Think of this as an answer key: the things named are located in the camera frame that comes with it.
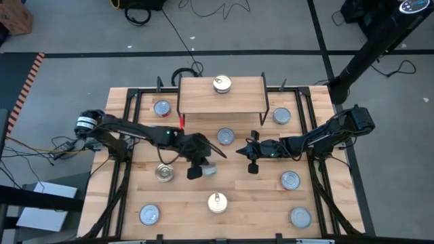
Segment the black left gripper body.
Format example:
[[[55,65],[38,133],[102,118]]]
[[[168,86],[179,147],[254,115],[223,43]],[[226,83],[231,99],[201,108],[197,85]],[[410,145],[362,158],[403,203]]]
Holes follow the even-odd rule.
[[[201,133],[181,135],[178,138],[180,156],[193,164],[209,164],[207,160],[211,155],[209,142]]]

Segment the black mat with orange stripes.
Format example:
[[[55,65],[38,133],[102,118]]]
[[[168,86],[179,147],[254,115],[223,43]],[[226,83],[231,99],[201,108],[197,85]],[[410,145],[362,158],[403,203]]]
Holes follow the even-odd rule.
[[[0,53],[0,134],[10,136],[45,54]]]

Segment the black metal beam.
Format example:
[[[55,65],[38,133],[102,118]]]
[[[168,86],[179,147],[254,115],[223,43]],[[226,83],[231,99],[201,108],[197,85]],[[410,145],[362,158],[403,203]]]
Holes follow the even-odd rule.
[[[81,212],[84,200],[0,185],[0,203],[21,207]]]

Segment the black metal table frame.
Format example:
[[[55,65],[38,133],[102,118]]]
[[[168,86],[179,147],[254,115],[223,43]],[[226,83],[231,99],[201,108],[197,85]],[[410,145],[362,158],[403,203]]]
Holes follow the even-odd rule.
[[[194,114],[186,115],[185,132],[204,134],[213,144],[217,143],[218,130],[228,127],[235,132],[235,140],[213,154],[210,162],[217,165],[212,176],[189,180],[186,176],[189,163],[173,151],[160,150],[148,142],[134,147],[132,164],[115,164],[108,160],[105,151],[97,152],[92,166],[94,175],[87,185],[87,192],[77,234],[88,233],[107,206],[111,185],[120,185],[122,178],[129,178],[127,193],[115,206],[109,221],[108,231],[123,240],[153,241],[158,235],[164,241],[250,243],[256,239],[311,238],[333,231],[330,211],[327,207],[317,209],[321,203],[313,192],[310,168],[306,158],[299,161],[261,159],[258,174],[248,173],[248,160],[236,153],[245,146],[245,139],[252,130],[260,134],[261,140],[286,136],[299,136],[315,125],[324,124],[334,109],[324,86],[267,87],[270,110],[263,125],[258,114]],[[143,125],[176,126],[177,95],[171,88],[162,92],[151,90],[141,98],[128,98],[127,89],[113,87],[108,94],[106,112]],[[159,117],[153,107],[158,100],[167,100],[171,113]],[[287,108],[291,119],[285,125],[273,121],[273,112],[278,107]],[[160,182],[155,169],[160,164],[174,168],[174,178]],[[285,171],[295,171],[300,177],[296,190],[286,190],[280,184]],[[223,213],[208,209],[211,194],[221,192],[228,200]],[[159,221],[144,225],[139,220],[143,206],[154,204],[159,208]],[[311,215],[308,228],[296,228],[290,222],[290,212],[295,207],[306,208]]]

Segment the black power adapter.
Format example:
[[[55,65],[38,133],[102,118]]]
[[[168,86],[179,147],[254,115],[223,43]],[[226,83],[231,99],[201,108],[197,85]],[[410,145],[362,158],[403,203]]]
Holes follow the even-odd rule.
[[[65,155],[67,152],[72,151],[75,148],[73,142],[64,142],[60,146],[55,147],[55,149],[48,152],[49,158],[53,160],[59,159],[61,156]]]

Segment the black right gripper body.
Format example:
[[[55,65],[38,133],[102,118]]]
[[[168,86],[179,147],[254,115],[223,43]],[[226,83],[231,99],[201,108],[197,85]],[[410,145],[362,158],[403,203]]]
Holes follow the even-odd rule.
[[[260,158],[275,158],[277,157],[277,141],[268,139],[259,144]]]

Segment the brown cardboard box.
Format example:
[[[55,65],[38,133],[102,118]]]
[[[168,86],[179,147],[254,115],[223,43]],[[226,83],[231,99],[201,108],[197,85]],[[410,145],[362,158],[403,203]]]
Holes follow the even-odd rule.
[[[0,0],[0,23],[14,36],[30,34],[33,15],[21,0]]]

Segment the white flat box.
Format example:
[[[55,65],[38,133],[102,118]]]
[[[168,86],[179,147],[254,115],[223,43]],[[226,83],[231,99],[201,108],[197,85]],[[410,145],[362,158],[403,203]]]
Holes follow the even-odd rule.
[[[74,198],[77,194],[77,188],[53,184],[49,182],[38,182],[34,192],[58,195],[61,197]],[[18,219],[19,227],[36,228],[60,232],[68,212],[64,210],[39,209],[34,207],[25,207]]]

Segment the black equipment case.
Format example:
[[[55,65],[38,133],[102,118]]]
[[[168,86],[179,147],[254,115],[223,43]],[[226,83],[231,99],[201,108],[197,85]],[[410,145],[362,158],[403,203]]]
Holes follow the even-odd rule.
[[[167,0],[108,0],[115,9],[126,7],[160,11]]]

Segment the black floor equipment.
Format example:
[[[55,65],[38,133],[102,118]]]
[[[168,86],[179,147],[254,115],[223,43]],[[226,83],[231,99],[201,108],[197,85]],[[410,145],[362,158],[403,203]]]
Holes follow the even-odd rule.
[[[340,13],[347,24],[357,23],[368,38],[400,4],[401,0],[345,0]]]

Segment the silver-top seafood can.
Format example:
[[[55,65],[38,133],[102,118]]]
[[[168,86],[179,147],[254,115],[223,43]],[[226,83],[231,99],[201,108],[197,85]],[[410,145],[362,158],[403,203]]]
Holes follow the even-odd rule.
[[[311,215],[304,207],[295,207],[290,212],[290,222],[296,228],[308,228],[311,225]]]
[[[139,220],[142,224],[150,226],[159,221],[159,208],[154,204],[148,204],[142,207],[139,213]]]

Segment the wooden shelf with black frame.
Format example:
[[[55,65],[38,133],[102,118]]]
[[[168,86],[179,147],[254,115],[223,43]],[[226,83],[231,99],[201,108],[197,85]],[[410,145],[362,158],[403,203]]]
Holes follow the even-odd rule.
[[[226,94],[215,92],[215,77],[182,77],[178,82],[176,112],[194,114],[258,114],[263,125],[270,110],[265,73],[259,77],[230,77]]]

